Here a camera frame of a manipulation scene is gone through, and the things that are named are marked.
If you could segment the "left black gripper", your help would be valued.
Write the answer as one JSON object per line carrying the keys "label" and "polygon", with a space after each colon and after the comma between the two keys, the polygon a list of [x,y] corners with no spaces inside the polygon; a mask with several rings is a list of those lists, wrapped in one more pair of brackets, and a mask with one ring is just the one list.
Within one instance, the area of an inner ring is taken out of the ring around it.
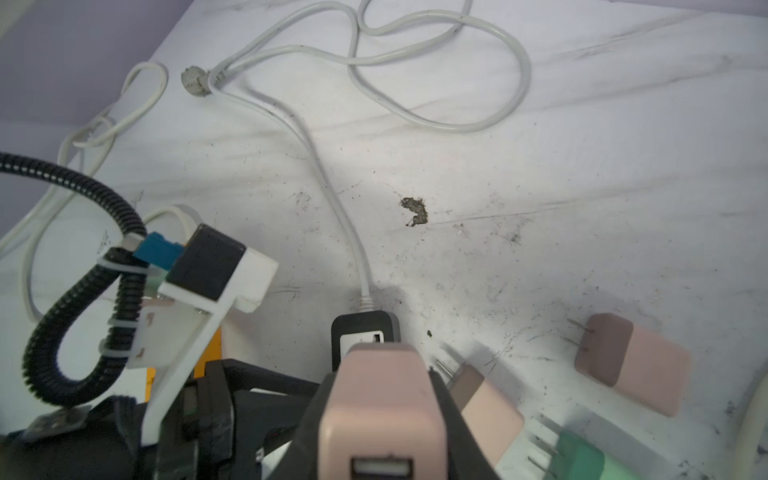
{"label": "left black gripper", "polygon": [[188,376],[152,446],[138,445],[124,479],[268,478],[320,384],[242,361]]}

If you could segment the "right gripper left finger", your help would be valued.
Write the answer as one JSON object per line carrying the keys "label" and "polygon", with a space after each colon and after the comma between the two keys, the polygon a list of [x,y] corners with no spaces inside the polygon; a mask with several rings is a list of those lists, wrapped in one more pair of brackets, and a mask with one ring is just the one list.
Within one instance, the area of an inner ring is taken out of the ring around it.
{"label": "right gripper left finger", "polygon": [[294,433],[293,440],[268,477],[269,480],[316,480],[318,478],[320,421],[335,378],[336,374],[331,373],[320,384]]}

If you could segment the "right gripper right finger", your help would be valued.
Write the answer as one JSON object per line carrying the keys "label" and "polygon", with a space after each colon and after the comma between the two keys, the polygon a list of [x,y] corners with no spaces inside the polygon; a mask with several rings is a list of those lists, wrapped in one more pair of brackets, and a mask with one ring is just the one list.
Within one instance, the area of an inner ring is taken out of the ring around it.
{"label": "right gripper right finger", "polygon": [[448,478],[450,480],[499,480],[452,399],[440,374],[429,368],[429,378],[446,425]]}

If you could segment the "pink plug black strip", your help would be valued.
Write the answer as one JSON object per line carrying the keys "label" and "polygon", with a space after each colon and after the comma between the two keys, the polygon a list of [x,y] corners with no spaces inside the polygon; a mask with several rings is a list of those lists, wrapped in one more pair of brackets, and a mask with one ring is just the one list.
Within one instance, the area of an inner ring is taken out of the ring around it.
{"label": "pink plug black strip", "polygon": [[692,369],[687,349],[613,313],[569,322],[582,332],[578,373],[660,415],[678,414]]}
{"label": "pink plug black strip", "polygon": [[319,423],[320,479],[446,479],[447,429],[425,362],[404,343],[358,343]]}

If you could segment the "green plug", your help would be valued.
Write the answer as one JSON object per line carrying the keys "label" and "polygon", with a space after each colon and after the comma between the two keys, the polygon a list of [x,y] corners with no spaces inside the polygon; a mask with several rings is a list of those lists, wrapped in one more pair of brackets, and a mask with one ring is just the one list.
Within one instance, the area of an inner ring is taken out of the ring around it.
{"label": "green plug", "polygon": [[528,456],[542,479],[559,480],[637,480],[639,476],[628,467],[583,437],[562,430],[554,447],[536,437],[538,445],[548,455],[548,463]]}

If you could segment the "black power strip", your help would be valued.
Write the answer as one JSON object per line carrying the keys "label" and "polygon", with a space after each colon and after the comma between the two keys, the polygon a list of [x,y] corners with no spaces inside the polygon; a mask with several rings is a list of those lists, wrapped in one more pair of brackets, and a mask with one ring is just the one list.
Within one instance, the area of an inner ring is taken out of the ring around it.
{"label": "black power strip", "polygon": [[332,371],[358,343],[400,342],[399,319],[390,312],[373,310],[337,317],[331,325]]}

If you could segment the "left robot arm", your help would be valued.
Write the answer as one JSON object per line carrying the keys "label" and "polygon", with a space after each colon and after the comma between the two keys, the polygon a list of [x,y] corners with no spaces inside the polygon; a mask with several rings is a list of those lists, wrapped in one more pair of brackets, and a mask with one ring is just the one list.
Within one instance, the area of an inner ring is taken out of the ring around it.
{"label": "left robot arm", "polygon": [[[183,244],[149,233],[123,197],[69,168],[6,153],[1,170],[93,201],[123,236],[34,329],[23,377],[54,410],[3,440],[2,476],[260,478],[261,457],[293,438],[317,384],[236,360],[213,360],[200,378],[193,370],[229,311],[259,306],[276,263],[207,225]],[[117,296],[98,361],[72,379],[61,344],[110,287]]]}

